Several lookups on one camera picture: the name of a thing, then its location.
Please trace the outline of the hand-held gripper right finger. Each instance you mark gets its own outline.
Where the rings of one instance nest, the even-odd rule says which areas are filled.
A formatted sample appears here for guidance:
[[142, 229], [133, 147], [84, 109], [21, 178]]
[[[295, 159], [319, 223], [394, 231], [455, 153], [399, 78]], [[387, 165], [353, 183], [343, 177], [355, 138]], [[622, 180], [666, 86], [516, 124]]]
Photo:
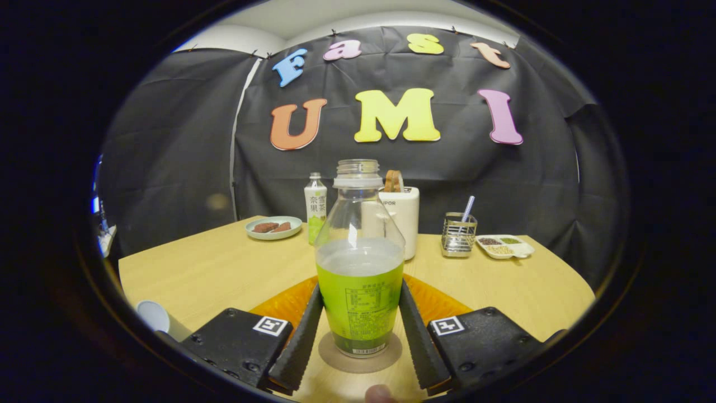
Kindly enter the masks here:
[[562, 334], [539, 341], [498, 308], [473, 310], [411, 275], [403, 277], [399, 309], [419, 386], [427, 392], [490, 385]]

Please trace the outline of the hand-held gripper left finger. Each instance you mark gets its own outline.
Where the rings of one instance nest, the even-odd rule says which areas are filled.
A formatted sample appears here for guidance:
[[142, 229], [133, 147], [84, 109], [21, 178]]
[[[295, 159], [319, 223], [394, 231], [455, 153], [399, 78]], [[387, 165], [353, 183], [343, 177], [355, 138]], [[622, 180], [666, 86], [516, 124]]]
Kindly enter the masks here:
[[226, 308], [182, 341], [205, 364], [251, 387], [299, 390], [323, 309], [317, 277], [250, 311]]

